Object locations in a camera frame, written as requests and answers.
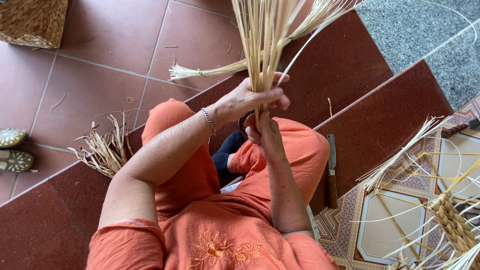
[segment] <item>woman's hand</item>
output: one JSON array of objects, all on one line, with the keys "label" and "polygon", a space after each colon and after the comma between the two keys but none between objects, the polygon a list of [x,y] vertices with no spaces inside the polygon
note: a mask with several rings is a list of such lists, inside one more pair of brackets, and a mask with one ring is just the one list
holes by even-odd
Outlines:
[{"label": "woman's hand", "polygon": [[[275,72],[274,82],[278,81],[282,76],[281,72]],[[285,75],[283,82],[287,82],[290,76]],[[285,96],[281,88],[273,88],[263,93],[253,93],[250,78],[243,80],[240,85],[233,89],[230,93],[223,96],[215,104],[210,105],[207,111],[213,110],[212,119],[215,125],[222,126],[229,122],[234,122],[253,110],[257,105],[267,103],[269,107],[279,107],[286,110],[290,106],[290,99]]]},{"label": "woman's hand", "polygon": [[268,163],[288,162],[283,148],[282,135],[278,123],[270,118],[270,112],[264,111],[260,117],[260,134],[255,128],[255,115],[251,114],[245,120],[245,132],[253,144],[258,145],[260,152]]}]

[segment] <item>wooden knife handle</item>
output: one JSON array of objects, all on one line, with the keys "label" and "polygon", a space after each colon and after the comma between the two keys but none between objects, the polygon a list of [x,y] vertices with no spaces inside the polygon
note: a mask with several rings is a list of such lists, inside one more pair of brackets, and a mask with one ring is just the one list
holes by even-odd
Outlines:
[{"label": "wooden knife handle", "polygon": [[331,171],[329,170],[328,174],[328,208],[330,209],[337,209],[338,204],[337,204],[337,196],[336,196],[336,179],[335,179],[335,171],[333,171],[333,175],[331,174]]},{"label": "wooden knife handle", "polygon": [[444,129],[442,130],[442,138],[445,138],[445,139],[448,139],[450,138],[451,136],[453,136],[454,134],[464,130],[468,128],[468,126],[466,124],[460,124],[458,126],[454,126],[452,128],[449,128],[449,129]]}]

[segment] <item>woman's arm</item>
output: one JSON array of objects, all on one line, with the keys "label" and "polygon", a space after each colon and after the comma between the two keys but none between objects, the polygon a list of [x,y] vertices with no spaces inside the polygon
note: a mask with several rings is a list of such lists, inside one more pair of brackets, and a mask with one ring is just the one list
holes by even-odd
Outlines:
[{"label": "woman's arm", "polygon": [[[263,93],[253,93],[250,88],[247,78],[219,101],[206,107],[217,129],[236,121],[259,104],[269,103],[284,110],[290,105],[281,88]],[[158,222],[157,187],[175,175],[212,134],[212,127],[200,111],[150,140],[113,177],[98,227],[131,218]]]},{"label": "woman's arm", "polygon": [[260,116],[261,135],[254,128],[255,118],[252,115],[244,125],[247,126],[249,139],[258,144],[260,152],[267,160],[273,227],[284,238],[293,233],[303,233],[313,238],[310,218],[293,179],[278,123],[270,119],[269,115],[266,111]]}]

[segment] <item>silver bracelet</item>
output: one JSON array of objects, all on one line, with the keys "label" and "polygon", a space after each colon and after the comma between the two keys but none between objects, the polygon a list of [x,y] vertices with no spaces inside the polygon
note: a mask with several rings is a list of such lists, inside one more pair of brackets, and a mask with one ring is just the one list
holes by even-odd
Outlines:
[{"label": "silver bracelet", "polygon": [[202,108],[202,111],[204,112],[205,118],[207,119],[208,123],[212,126],[213,129],[213,136],[216,135],[216,127],[213,124],[212,120],[210,120],[210,116],[208,116],[208,112],[205,108]]}]

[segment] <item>gray granite floor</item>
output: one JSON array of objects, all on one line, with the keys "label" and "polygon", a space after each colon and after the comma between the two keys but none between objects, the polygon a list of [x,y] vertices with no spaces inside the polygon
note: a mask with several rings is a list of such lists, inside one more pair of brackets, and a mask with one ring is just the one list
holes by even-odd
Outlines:
[{"label": "gray granite floor", "polygon": [[[476,26],[480,1],[433,0]],[[424,58],[454,110],[480,92],[480,36],[459,14],[421,0],[374,0],[357,13],[394,74]]]},{"label": "gray granite floor", "polygon": [[[474,23],[480,35],[480,20]],[[454,110],[480,92],[480,37],[468,27],[425,56]]]},{"label": "gray granite floor", "polygon": [[[471,22],[480,18],[480,1],[434,0]],[[375,0],[357,8],[394,74],[434,50],[469,23],[460,15],[420,0]]]}]

